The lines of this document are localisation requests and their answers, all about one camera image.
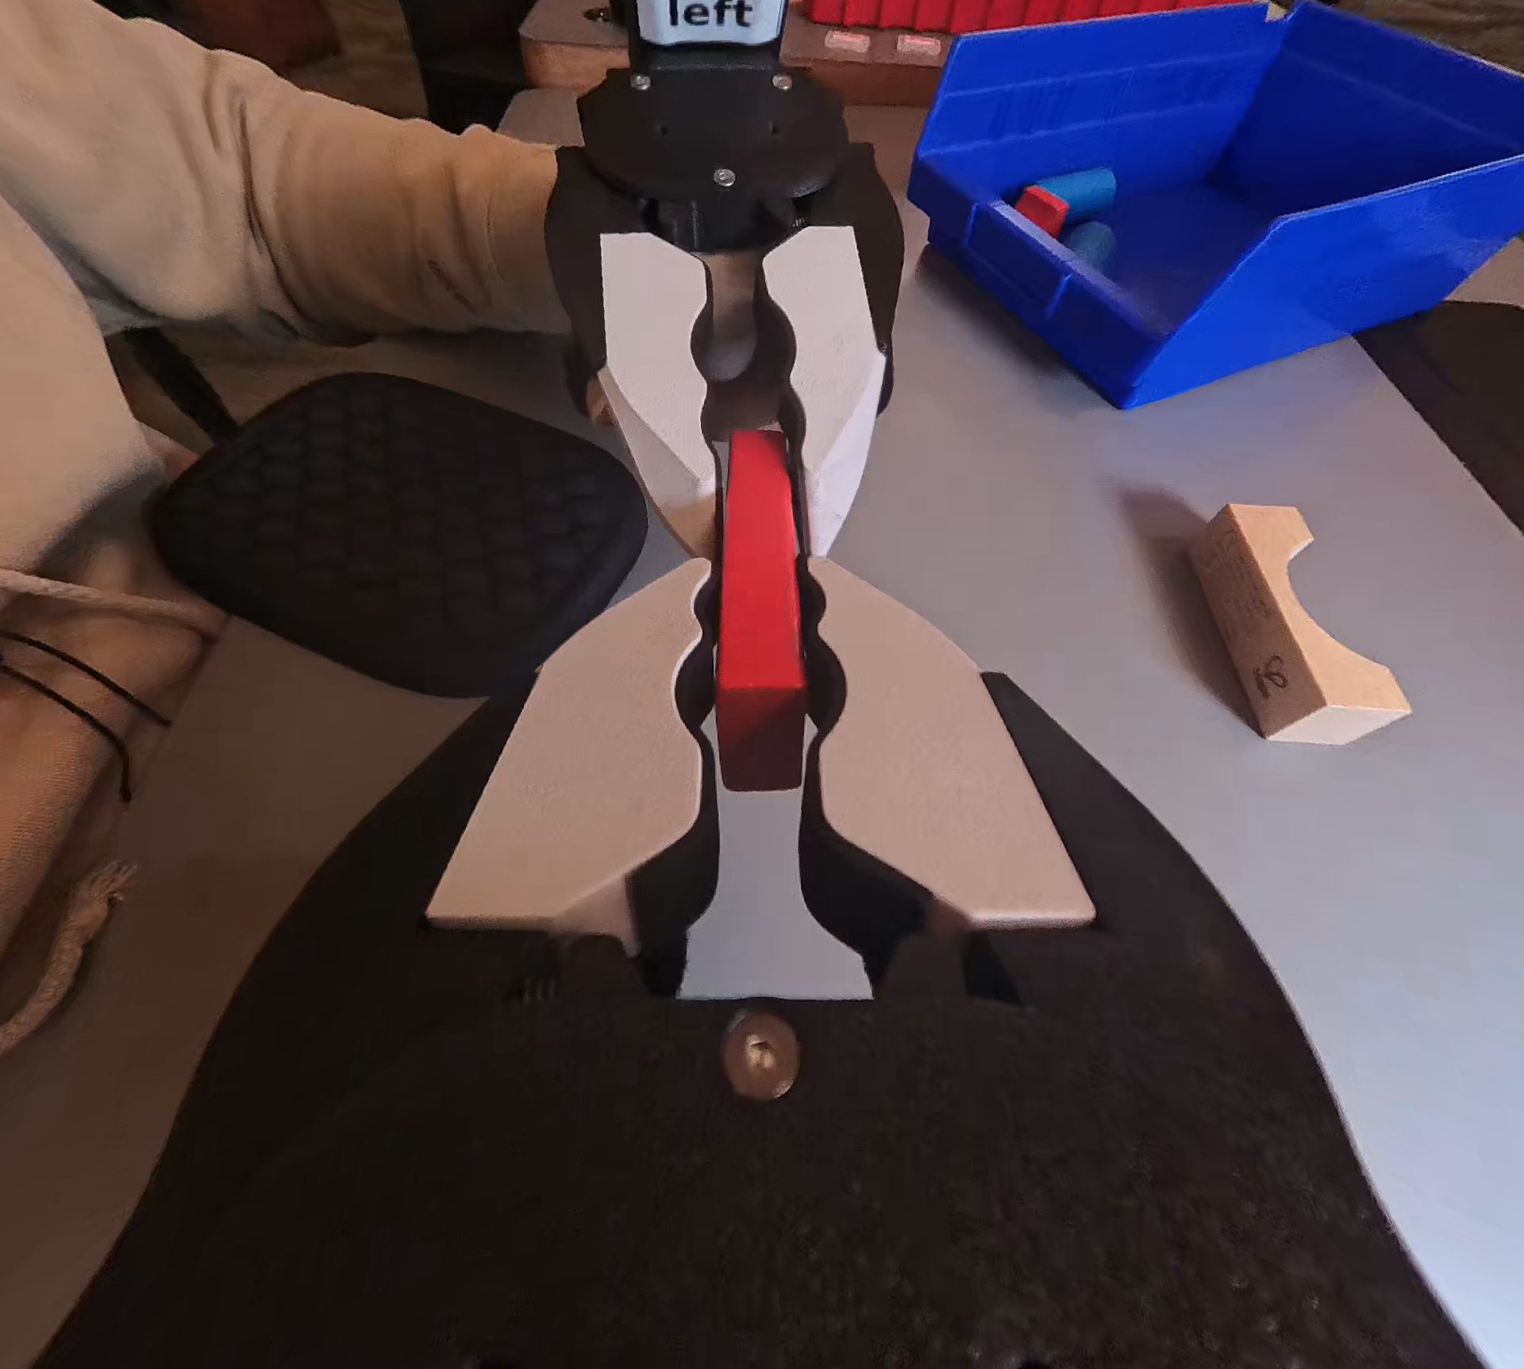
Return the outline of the blue plastic bin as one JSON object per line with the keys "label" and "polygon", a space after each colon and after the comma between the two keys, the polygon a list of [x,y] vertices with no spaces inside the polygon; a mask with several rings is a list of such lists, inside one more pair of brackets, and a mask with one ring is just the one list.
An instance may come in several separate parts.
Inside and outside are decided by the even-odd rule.
{"label": "blue plastic bin", "polygon": [[[1016,212],[1082,166],[1116,177],[1112,275]],[[1130,410],[1450,298],[1519,232],[1519,73],[1322,2],[981,30],[906,195],[933,251]]]}

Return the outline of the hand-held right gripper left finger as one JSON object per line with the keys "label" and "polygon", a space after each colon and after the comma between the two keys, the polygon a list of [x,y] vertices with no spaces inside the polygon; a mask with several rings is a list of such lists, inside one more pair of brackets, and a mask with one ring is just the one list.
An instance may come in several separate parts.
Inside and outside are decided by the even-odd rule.
{"label": "hand-held right gripper left finger", "polygon": [[432,925],[638,946],[637,868],[701,810],[677,675],[701,644],[708,583],[710,561],[688,558],[542,661],[427,901]]}

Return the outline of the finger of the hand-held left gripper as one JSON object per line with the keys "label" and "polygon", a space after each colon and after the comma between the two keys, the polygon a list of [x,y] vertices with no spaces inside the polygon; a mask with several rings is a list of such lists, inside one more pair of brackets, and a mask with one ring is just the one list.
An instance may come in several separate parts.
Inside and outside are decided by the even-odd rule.
{"label": "finger of the hand-held left gripper", "polygon": [[778,425],[802,548],[829,552],[862,485],[886,371],[850,226],[806,226],[769,251],[769,318],[789,352]]}
{"label": "finger of the hand-held left gripper", "polygon": [[601,232],[600,275],[605,402],[667,532],[688,556],[713,561],[716,456],[701,425],[708,378],[696,359],[713,323],[708,266],[660,235]]}

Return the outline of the black wrist rest pad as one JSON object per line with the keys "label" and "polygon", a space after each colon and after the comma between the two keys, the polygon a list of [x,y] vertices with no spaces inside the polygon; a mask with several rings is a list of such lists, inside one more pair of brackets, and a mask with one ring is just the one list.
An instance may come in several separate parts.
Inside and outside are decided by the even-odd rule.
{"label": "black wrist rest pad", "polygon": [[150,507],[194,597],[395,688],[505,694],[637,566],[646,498],[600,444],[388,371],[283,394]]}

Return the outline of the person's left forearm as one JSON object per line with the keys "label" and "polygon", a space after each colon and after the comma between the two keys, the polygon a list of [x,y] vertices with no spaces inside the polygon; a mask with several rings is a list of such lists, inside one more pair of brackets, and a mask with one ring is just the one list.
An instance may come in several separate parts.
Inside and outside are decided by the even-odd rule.
{"label": "person's left forearm", "polygon": [[548,147],[294,87],[91,0],[2,0],[2,338],[567,332]]}

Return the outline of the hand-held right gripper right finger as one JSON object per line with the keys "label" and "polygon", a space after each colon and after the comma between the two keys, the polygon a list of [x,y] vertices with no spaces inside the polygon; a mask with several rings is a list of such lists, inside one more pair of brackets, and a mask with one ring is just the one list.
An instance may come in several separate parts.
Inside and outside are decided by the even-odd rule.
{"label": "hand-held right gripper right finger", "polygon": [[1096,904],[978,663],[930,621],[811,558],[817,743],[801,892],[833,940],[1087,929]]}

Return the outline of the pale wooden arch block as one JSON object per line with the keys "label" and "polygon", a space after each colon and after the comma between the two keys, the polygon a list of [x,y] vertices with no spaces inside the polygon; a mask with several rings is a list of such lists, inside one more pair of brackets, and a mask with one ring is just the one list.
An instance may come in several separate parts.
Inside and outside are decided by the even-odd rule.
{"label": "pale wooden arch block", "polygon": [[1396,675],[1322,631],[1290,588],[1311,544],[1296,507],[1221,507],[1190,572],[1266,743],[1346,748],[1413,714]]}

